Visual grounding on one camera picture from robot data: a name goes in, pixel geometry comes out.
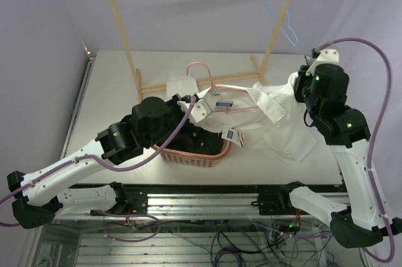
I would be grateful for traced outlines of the dark striped shirt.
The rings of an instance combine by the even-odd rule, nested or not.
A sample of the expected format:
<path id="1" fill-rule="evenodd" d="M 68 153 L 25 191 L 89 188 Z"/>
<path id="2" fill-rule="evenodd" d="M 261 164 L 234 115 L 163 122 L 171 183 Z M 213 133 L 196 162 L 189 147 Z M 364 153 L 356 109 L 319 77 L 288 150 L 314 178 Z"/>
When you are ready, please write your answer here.
<path id="1" fill-rule="evenodd" d="M 152 125 L 150 133 L 153 134 L 153 141 L 156 141 L 157 146 L 161 146 L 176 127 L 177 124 L 162 122 Z M 201 155 L 218 155 L 223 145 L 224 141 L 220 133 L 209 132 L 186 120 L 166 149 Z"/>

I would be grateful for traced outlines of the white shirt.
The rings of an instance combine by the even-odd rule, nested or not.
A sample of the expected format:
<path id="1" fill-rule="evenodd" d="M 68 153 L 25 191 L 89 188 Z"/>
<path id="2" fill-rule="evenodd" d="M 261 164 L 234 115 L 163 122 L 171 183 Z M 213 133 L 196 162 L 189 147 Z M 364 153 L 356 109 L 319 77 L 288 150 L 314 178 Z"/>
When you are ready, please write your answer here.
<path id="1" fill-rule="evenodd" d="M 295 100 L 293 86 L 297 74 L 289 76 L 284 85 L 261 85 L 235 88 L 247 94 L 224 92 L 212 97 L 210 87 L 197 93 L 207 101 L 212 114 L 196 124 L 212 133 L 233 130 L 243 137 L 242 144 L 265 152 L 283 161 L 301 161 L 315 146 L 316 139 L 303 122 L 304 107 Z M 258 106 L 258 109 L 236 112 L 213 112 L 217 100 L 231 101 L 235 108 Z"/>

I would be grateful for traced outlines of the pink wire hanger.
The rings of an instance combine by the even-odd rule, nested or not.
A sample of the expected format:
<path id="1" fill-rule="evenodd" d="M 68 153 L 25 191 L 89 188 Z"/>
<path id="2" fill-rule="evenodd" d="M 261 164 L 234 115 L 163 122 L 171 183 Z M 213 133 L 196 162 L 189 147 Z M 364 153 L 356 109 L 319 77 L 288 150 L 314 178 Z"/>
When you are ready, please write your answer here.
<path id="1" fill-rule="evenodd" d="M 229 86 L 229 87 L 225 87 L 225 86 L 218 86 L 214 84 L 214 81 L 212 79 L 211 73 L 210 73 L 210 69 L 209 66 L 202 63 L 202 62 L 192 62 L 187 66 L 187 70 L 186 70 L 186 75 L 189 75 L 190 73 L 190 67 L 193 65 L 201 65 L 204 66 L 207 69 L 207 73 L 209 76 L 209 81 L 211 84 L 209 93 L 212 94 L 212 97 L 218 97 L 221 96 L 224 92 L 228 93 L 228 92 L 232 92 L 232 93 L 242 93 L 242 94 L 247 94 L 246 90 L 243 89 L 239 89 L 239 88 L 235 88 L 233 86 Z M 215 107 L 213 112 L 236 112 L 236 111 L 248 111 L 248 110 L 254 110 L 254 109 L 258 109 L 258 106 L 250 106 L 250 107 L 240 107 L 240 108 L 235 108 L 234 107 L 234 103 L 231 101 L 224 101 L 223 99 L 219 99 L 216 101 L 215 103 Z"/>

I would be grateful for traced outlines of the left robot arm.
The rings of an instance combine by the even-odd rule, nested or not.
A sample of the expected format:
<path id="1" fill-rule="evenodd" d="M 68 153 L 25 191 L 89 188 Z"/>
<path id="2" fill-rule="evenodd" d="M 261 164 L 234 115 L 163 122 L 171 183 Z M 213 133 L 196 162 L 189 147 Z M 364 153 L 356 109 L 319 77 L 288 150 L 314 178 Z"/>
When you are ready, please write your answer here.
<path id="1" fill-rule="evenodd" d="M 13 200 L 15 226 L 33 229 L 64 214 L 92 210 L 98 214 L 123 214 L 128 208 L 128 197 L 122 184 L 83 189 L 74 185 L 102 170 L 129 172 L 149 163 L 153 156 L 132 166 L 122 166 L 161 139 L 165 140 L 161 150 L 169 145 L 198 100 L 197 95 L 174 95 L 168 101 L 148 97 L 70 156 L 34 173 L 10 173 L 7 177 L 10 193 L 1 202 Z"/>

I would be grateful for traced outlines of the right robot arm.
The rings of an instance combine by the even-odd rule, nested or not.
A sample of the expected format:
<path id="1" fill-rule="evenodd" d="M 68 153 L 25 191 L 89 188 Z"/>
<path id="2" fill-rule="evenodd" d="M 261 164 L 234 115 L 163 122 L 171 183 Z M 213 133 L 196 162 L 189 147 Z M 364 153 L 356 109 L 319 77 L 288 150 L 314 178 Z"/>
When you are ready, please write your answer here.
<path id="1" fill-rule="evenodd" d="M 338 203 L 291 182 L 282 186 L 276 204 L 284 214 L 299 209 L 322 221 L 345 248 L 367 248 L 398 234 L 401 219 L 386 214 L 380 189 L 374 186 L 374 170 L 368 165 L 369 126 L 361 111 L 346 105 L 348 84 L 349 76 L 338 65 L 320 64 L 313 73 L 303 65 L 293 90 L 335 157 L 349 203 Z"/>

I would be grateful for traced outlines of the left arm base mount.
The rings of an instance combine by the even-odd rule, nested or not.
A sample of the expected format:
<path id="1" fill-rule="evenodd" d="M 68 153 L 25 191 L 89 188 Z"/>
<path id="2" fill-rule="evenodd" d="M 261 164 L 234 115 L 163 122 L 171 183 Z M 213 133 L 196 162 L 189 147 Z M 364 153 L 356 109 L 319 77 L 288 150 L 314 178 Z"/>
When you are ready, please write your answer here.
<path id="1" fill-rule="evenodd" d="M 146 214 L 148 209 L 148 196 L 142 190 L 128 190 L 124 194 L 122 214 L 140 215 Z"/>

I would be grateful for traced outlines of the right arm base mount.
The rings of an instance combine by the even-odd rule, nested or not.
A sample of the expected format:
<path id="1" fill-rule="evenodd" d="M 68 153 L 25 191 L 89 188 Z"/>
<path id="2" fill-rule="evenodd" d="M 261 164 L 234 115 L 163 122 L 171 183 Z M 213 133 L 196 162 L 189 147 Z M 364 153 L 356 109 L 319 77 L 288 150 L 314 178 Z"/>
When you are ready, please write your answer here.
<path id="1" fill-rule="evenodd" d="M 260 188 L 251 205 L 258 208 L 259 215 L 280 215 L 292 210 L 288 192 L 282 186 Z"/>

